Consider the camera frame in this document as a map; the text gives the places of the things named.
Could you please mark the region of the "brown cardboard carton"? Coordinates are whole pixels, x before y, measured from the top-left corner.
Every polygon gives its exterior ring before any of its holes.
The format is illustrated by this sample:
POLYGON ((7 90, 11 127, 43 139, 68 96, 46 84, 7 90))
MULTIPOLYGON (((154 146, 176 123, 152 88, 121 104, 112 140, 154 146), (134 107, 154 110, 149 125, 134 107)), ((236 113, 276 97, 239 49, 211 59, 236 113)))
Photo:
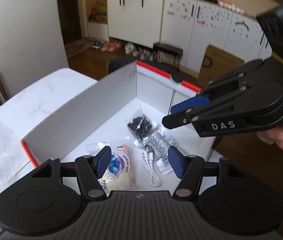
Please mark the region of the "brown cardboard carton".
POLYGON ((242 66, 244 60, 213 45, 208 45, 197 78, 199 87, 208 87, 209 82, 242 66))

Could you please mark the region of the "red and white cardboard box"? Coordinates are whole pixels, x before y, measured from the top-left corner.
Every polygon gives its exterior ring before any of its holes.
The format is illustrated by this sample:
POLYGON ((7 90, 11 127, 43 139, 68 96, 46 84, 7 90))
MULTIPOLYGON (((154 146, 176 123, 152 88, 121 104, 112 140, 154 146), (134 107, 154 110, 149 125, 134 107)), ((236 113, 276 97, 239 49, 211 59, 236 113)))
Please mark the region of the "red and white cardboard box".
POLYGON ((128 136, 127 122, 137 110, 160 124, 173 105, 198 91, 193 84, 175 83, 165 72, 133 62, 74 96, 21 144, 35 166, 50 158, 73 161, 86 154, 87 144, 128 136))

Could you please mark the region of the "white kitchen cabinets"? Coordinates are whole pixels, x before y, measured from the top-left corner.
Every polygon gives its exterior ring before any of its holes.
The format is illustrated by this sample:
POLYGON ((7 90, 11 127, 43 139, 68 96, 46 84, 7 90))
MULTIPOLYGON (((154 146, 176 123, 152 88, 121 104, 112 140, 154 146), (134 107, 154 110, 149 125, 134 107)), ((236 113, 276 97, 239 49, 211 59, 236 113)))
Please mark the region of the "white kitchen cabinets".
POLYGON ((270 57, 260 25, 246 16, 198 0, 107 0, 108 34, 151 48, 163 42, 183 50, 180 64, 199 72, 208 45, 244 62, 270 57))

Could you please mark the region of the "bag of black beads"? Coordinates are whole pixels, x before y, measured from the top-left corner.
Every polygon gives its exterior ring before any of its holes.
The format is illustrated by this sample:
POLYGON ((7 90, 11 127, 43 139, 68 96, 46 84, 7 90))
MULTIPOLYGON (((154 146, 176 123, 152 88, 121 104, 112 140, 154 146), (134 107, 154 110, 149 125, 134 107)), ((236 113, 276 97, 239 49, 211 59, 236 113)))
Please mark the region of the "bag of black beads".
POLYGON ((132 115, 127 123, 127 127, 137 142, 144 146, 149 141, 156 125, 140 108, 132 115))

